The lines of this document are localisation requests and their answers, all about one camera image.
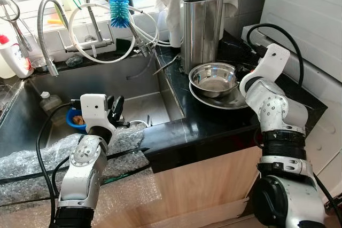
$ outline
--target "stainless steel bowl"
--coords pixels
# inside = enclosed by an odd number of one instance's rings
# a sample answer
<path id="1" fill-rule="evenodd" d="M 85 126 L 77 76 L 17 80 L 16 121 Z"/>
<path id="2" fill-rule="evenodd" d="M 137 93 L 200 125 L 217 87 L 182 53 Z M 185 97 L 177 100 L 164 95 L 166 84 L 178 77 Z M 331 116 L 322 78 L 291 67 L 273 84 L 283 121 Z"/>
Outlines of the stainless steel bowl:
<path id="1" fill-rule="evenodd" d="M 53 56 L 50 56 L 51 61 L 53 61 L 55 58 Z M 48 67 L 46 66 L 45 58 L 39 57 L 38 59 L 34 60 L 31 63 L 31 66 L 38 72 L 47 72 Z"/>
<path id="2" fill-rule="evenodd" d="M 210 98 L 226 96 L 238 86 L 235 67 L 222 62 L 195 67 L 189 73 L 189 80 L 196 93 Z"/>

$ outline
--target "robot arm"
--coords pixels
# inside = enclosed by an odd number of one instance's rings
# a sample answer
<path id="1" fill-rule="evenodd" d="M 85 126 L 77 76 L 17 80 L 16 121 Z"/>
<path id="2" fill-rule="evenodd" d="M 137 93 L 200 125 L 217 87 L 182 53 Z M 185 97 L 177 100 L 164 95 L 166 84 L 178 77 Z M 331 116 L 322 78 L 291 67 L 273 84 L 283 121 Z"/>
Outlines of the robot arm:
<path id="1" fill-rule="evenodd" d="M 240 83 L 246 103 L 258 115 L 264 144 L 258 164 L 261 179 L 252 196 L 254 213 L 269 226 L 325 227 L 324 205 L 304 150 L 308 112 L 274 83 L 289 55 L 271 44 Z"/>
<path id="2" fill-rule="evenodd" d="M 108 144 L 115 133 L 113 124 L 116 124 L 122 112 L 123 97 L 118 100 L 119 103 L 116 101 L 113 108 L 108 110 L 105 95 L 81 96 L 82 116 L 88 134 L 80 138 L 70 154 L 69 169 L 63 178 L 58 198 L 54 227 L 91 227 L 101 174 L 107 165 Z"/>

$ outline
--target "sink basin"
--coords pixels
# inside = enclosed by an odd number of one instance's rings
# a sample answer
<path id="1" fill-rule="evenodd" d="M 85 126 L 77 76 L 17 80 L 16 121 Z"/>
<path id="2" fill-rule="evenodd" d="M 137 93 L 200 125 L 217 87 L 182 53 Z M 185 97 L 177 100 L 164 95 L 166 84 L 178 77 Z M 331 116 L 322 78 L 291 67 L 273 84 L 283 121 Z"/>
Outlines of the sink basin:
<path id="1" fill-rule="evenodd" d="M 127 58 L 115 64 L 96 64 L 35 76 L 25 81 L 0 125 L 0 157 L 20 150 L 34 150 L 35 140 L 47 115 L 39 106 L 40 93 L 58 95 L 64 103 L 79 99 L 85 93 L 104 93 L 124 96 L 123 117 L 126 121 L 147 121 L 153 125 L 181 119 L 184 114 L 164 74 L 153 73 L 160 67 L 158 60 L 140 56 Z M 81 132 L 66 123 L 49 125 L 42 137 L 41 147 L 50 146 L 72 133 Z"/>

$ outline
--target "stainless steel knife block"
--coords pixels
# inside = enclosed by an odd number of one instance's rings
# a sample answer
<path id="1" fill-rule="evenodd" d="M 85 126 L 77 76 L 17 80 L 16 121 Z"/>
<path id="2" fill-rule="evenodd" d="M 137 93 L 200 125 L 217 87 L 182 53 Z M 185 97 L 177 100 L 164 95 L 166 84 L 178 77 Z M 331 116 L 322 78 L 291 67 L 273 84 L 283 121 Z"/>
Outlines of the stainless steel knife block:
<path id="1" fill-rule="evenodd" d="M 180 0 L 182 67 L 215 61 L 219 46 L 223 0 Z"/>

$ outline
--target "soap bottle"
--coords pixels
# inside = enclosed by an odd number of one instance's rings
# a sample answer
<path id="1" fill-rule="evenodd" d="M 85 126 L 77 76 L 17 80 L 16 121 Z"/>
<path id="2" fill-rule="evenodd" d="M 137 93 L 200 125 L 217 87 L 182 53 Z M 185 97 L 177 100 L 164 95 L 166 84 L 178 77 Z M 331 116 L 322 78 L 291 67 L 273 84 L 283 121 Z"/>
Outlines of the soap bottle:
<path id="1" fill-rule="evenodd" d="M 11 78 L 13 76 L 15 76 L 14 71 L 6 63 L 5 59 L 0 54 L 0 77 L 1 78 Z"/>
<path id="2" fill-rule="evenodd" d="M 58 106 L 62 104 L 62 100 L 58 95 L 50 95 L 49 92 L 42 92 L 41 94 L 42 100 L 40 102 L 40 106 L 46 112 L 47 115 L 50 115 L 53 110 L 55 110 Z M 51 118 L 51 121 L 54 125 L 61 125 L 66 123 L 66 113 L 63 110 L 58 110 Z"/>
<path id="3" fill-rule="evenodd" d="M 0 34 L 0 55 L 19 78 L 33 73 L 31 62 L 22 56 L 19 44 Z"/>

